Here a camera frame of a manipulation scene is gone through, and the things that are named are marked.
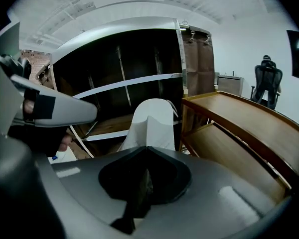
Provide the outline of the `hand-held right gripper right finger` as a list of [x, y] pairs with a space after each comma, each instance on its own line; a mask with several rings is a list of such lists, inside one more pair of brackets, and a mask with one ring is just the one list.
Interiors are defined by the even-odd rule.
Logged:
[[[290, 204], [279, 204], [226, 167], [206, 159], [159, 148], [187, 165], [191, 185], [177, 201], [153, 206], [134, 232], [137, 239], [266, 239], [270, 227]], [[230, 186], [256, 211], [259, 220], [247, 225], [246, 206], [229, 200], [222, 189]]]

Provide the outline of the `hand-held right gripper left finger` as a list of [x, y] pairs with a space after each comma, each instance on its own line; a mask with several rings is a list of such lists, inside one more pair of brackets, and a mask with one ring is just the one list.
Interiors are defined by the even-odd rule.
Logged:
[[100, 170], [108, 163], [142, 150], [136, 147], [54, 165], [44, 154], [35, 155], [43, 188], [66, 239], [147, 239], [142, 234], [129, 235], [111, 227], [124, 213], [126, 203], [110, 198], [98, 179]]

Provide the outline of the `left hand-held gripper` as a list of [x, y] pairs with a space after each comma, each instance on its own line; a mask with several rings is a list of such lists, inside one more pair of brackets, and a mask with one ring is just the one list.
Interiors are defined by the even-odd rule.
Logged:
[[[19, 125], [62, 127], [96, 118], [94, 104], [37, 85], [28, 80], [30, 73], [30, 62], [21, 58], [19, 49], [19, 23], [9, 23], [0, 30], [0, 135], [7, 134], [12, 121]], [[24, 111], [23, 100], [34, 102], [30, 114]]]

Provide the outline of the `steel and wood housekeeping cart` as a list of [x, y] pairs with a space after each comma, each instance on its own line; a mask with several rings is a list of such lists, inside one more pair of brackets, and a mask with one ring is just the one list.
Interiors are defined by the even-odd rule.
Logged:
[[36, 74], [40, 84], [93, 103], [96, 119], [72, 126], [70, 149], [78, 159], [117, 149], [128, 134], [136, 107], [162, 98], [180, 123], [180, 100], [187, 85], [185, 45], [211, 33], [168, 17], [113, 21], [73, 37], [50, 56]]

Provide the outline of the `wooden shelf unit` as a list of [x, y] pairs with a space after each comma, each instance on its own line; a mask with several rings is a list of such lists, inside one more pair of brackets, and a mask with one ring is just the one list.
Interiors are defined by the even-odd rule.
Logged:
[[274, 203], [299, 187], [299, 125], [226, 92], [184, 98], [181, 144], [219, 163]]

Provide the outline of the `grey low cabinet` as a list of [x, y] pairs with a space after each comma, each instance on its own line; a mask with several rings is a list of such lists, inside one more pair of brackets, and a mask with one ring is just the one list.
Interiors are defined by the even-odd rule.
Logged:
[[241, 96], [244, 78], [236, 76], [218, 76], [218, 90]]

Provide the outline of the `person's left hand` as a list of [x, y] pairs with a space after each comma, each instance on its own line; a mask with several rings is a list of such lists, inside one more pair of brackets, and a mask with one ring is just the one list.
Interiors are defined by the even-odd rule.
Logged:
[[24, 100], [23, 118], [15, 117], [8, 130], [8, 136], [25, 143], [32, 152], [44, 153], [47, 157], [55, 156], [56, 152], [64, 152], [73, 141], [65, 127], [37, 127], [25, 119], [32, 118], [35, 102]]

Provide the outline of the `black office chair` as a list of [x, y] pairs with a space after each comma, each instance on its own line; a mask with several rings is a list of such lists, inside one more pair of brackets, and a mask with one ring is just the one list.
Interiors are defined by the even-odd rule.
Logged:
[[269, 55], [264, 55], [260, 65], [255, 66], [256, 85], [252, 86], [250, 100], [275, 110], [281, 93], [283, 73]]

